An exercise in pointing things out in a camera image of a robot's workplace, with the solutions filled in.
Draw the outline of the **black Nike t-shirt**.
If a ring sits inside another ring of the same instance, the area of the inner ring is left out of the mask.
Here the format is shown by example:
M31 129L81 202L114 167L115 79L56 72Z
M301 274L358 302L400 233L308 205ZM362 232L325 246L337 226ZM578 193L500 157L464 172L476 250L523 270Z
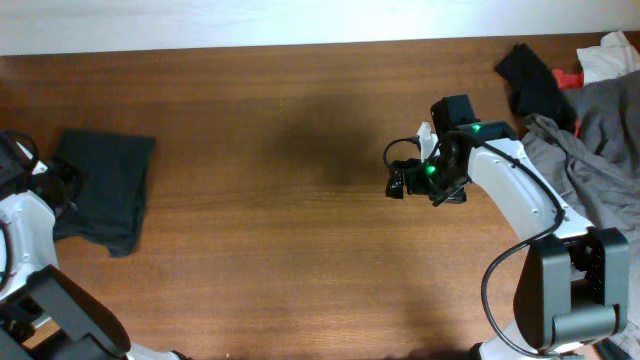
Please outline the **black Nike t-shirt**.
M72 169L70 208L56 220L54 239L82 237L112 257L132 254L142 230L155 144L148 136L64 130L50 166Z

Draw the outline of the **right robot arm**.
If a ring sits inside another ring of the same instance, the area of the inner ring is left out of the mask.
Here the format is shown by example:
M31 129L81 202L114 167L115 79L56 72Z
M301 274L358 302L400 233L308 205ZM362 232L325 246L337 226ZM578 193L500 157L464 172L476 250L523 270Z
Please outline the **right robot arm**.
M470 358L572 359L576 349L625 329L627 239L618 229L599 229L573 210L535 168L508 124L422 123L408 141L420 155L385 163L388 197L425 195L439 206L474 183L519 240L485 270L481 303L495 336L475 344ZM514 320L501 328L490 309L489 280L521 250L527 256L514 294Z

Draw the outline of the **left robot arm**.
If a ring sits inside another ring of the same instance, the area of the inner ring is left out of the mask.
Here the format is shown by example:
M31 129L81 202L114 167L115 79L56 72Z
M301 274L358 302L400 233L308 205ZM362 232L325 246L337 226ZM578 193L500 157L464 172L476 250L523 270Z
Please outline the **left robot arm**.
M1 158L1 357L184 359L130 341L114 314L57 268L54 214L25 189L29 165Z

